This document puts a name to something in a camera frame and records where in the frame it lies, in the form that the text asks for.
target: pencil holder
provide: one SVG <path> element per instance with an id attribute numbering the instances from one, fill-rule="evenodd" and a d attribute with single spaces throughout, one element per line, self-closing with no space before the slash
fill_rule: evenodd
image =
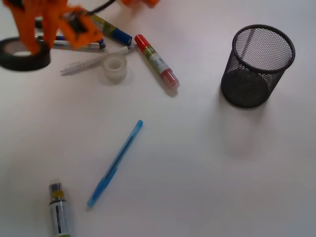
<path id="1" fill-rule="evenodd" d="M 266 102 L 295 58 L 292 41 L 271 26 L 251 25 L 234 37 L 233 49 L 222 77 L 224 97 L 241 108 Z"/>

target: red marker cap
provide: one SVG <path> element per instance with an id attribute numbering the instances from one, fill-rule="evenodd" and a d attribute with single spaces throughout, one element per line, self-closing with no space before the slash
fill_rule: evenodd
<path id="1" fill-rule="evenodd" d="M 151 46 L 150 43 L 142 35 L 135 36 L 135 41 L 142 52 L 145 50 L 146 47 Z"/>

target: orange robotic arm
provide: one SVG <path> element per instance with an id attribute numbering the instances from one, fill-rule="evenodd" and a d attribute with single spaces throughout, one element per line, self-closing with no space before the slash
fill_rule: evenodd
<path id="1" fill-rule="evenodd" d="M 67 6 L 67 0 L 3 0 L 10 8 L 21 42 L 32 54 L 39 51 L 35 40 L 35 18 L 43 17 L 44 41 L 52 47 L 58 29 L 73 47 L 99 41 L 102 33 L 96 28 L 85 9 Z"/>

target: black tape roll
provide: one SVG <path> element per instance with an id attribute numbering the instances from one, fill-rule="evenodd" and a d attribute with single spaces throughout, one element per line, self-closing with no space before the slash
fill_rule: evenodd
<path id="1" fill-rule="evenodd" d="M 34 55 L 17 56 L 17 52 L 28 51 L 20 38 L 8 38 L 0 41 L 0 66 L 14 71 L 33 71 L 50 64 L 50 48 L 43 41 L 37 41 L 39 52 Z"/>

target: blue ballpoint pen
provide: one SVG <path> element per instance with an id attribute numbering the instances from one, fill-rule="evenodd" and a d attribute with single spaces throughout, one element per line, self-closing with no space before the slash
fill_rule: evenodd
<path id="1" fill-rule="evenodd" d="M 143 126 L 143 121 L 139 120 L 136 126 L 134 127 L 133 131 L 131 132 L 130 136 L 128 137 L 124 145 L 122 146 L 121 150 L 119 151 L 117 157 L 115 157 L 110 168 L 108 169 L 108 171 L 105 173 L 105 175 L 100 180 L 97 187 L 95 188 L 93 194 L 91 195 L 89 201 L 87 202 L 87 205 L 89 207 L 94 206 L 94 204 L 96 203 L 96 201 L 98 200 L 102 192 L 106 189 L 107 185 L 113 178 L 115 172 L 118 170 L 119 163 L 121 162 L 123 156 L 125 155 L 126 151 L 130 147 L 131 143 L 133 142 L 134 138 L 136 137 L 137 133 L 139 132 L 142 126 Z"/>

